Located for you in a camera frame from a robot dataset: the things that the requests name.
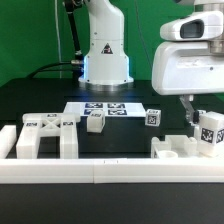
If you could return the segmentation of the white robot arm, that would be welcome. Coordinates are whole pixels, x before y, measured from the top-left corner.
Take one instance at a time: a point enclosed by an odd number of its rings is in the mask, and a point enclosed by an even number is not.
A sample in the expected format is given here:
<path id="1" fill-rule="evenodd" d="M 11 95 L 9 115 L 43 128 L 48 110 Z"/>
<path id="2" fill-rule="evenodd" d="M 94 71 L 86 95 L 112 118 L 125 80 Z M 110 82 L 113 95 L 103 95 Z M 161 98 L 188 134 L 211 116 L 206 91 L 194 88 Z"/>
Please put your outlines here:
<path id="1" fill-rule="evenodd" d="M 173 0 L 194 12 L 164 24 L 164 40 L 155 52 L 152 87 L 160 95 L 178 95 L 186 119 L 199 121 L 191 105 L 196 94 L 224 92 L 224 0 Z M 129 85 L 124 52 L 124 15 L 109 0 L 83 0 L 90 20 L 90 50 L 84 57 L 83 86 L 96 90 Z"/>

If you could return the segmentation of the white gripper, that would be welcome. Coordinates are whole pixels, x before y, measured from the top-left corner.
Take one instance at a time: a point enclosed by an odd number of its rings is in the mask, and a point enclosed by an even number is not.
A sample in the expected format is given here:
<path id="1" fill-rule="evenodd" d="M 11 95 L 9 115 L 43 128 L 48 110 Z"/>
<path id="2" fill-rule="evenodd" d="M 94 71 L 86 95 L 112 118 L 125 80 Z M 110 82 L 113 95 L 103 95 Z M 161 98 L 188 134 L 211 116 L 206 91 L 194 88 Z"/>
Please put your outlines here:
<path id="1" fill-rule="evenodd" d="M 196 125 L 193 94 L 224 92 L 224 56 L 211 54 L 207 42 L 164 42 L 155 52 L 152 87 L 160 95 L 181 95 L 186 120 Z"/>

